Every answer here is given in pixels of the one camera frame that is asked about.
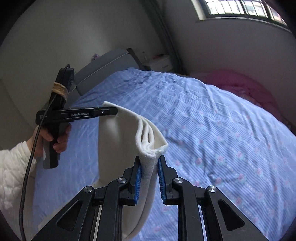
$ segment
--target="silver screw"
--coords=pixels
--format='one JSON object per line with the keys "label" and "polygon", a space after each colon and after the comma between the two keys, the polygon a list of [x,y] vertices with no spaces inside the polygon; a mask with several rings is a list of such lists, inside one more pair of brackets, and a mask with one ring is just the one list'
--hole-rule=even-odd
{"label": "silver screw", "polygon": [[183,179],[180,178],[180,177],[176,177],[176,178],[174,179],[174,182],[176,182],[176,183],[182,183],[182,182],[183,182]]}
{"label": "silver screw", "polygon": [[92,187],[91,186],[86,186],[83,188],[83,191],[88,193],[88,192],[91,192],[92,191]]}
{"label": "silver screw", "polygon": [[126,179],[124,177],[121,177],[121,178],[117,179],[117,181],[119,183],[126,183]]}
{"label": "silver screw", "polygon": [[208,187],[208,190],[209,190],[210,192],[216,192],[216,191],[217,191],[217,188],[216,188],[215,186],[209,186],[209,187]]}

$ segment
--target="headboard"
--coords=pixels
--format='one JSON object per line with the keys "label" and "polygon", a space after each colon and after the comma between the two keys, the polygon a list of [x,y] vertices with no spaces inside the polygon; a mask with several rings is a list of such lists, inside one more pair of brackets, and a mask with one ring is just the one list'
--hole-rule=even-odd
{"label": "headboard", "polygon": [[79,97],[97,86],[109,75],[127,68],[142,69],[142,67],[132,49],[118,48],[100,56],[75,74],[65,108],[71,106]]}

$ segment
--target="human hand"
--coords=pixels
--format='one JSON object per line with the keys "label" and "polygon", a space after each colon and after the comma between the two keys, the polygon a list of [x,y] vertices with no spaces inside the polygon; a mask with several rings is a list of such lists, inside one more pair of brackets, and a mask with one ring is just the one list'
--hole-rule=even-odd
{"label": "human hand", "polygon": [[[38,126],[35,128],[32,137],[29,140],[27,140],[27,145],[30,152],[32,151],[32,148],[33,148],[37,129],[38,129]],[[57,139],[57,143],[54,144],[54,150],[57,153],[61,153],[67,149],[67,143],[68,143],[70,131],[71,131],[71,124],[69,123],[65,130],[65,133],[60,135]],[[38,136],[34,158],[43,156],[43,139],[50,142],[53,140],[53,137],[46,128],[42,127]]]}

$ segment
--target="blue bed sheet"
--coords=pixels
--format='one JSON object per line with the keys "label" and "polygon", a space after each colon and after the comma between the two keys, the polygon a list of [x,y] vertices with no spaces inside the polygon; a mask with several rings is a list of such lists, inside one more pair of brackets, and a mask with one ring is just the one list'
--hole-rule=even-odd
{"label": "blue bed sheet", "polygon": [[[151,120],[169,143],[168,166],[196,186],[217,186],[269,240],[296,216],[296,137],[270,113],[193,78],[127,69],[116,72],[73,106],[103,101]],[[98,179],[98,118],[73,123],[59,166],[37,165],[34,222]],[[176,206],[159,186],[151,213],[134,240],[177,240]]]}

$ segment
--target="white nightstand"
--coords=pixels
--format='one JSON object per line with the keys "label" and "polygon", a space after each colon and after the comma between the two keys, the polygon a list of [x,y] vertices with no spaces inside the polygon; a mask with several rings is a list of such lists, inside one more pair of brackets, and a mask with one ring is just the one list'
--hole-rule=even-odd
{"label": "white nightstand", "polygon": [[153,70],[155,72],[173,72],[173,65],[169,55],[152,59],[149,62],[143,63],[143,65],[147,70]]}

